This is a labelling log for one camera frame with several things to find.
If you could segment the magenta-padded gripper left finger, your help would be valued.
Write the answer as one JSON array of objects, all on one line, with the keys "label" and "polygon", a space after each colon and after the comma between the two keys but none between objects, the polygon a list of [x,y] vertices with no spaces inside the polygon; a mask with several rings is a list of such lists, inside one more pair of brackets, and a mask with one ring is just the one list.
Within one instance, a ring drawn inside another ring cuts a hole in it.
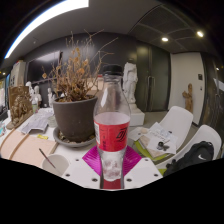
[{"label": "magenta-padded gripper left finger", "polygon": [[84,188],[99,189],[101,171],[100,155],[94,146],[83,157],[72,161],[63,178]]}]

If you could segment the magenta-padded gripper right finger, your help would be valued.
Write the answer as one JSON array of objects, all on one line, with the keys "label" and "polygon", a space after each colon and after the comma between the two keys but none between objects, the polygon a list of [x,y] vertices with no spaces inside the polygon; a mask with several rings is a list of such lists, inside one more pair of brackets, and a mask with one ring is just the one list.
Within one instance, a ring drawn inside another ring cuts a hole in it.
[{"label": "magenta-padded gripper right finger", "polygon": [[130,146],[123,159],[123,185],[125,189],[140,188],[162,178],[150,158],[142,158]]}]

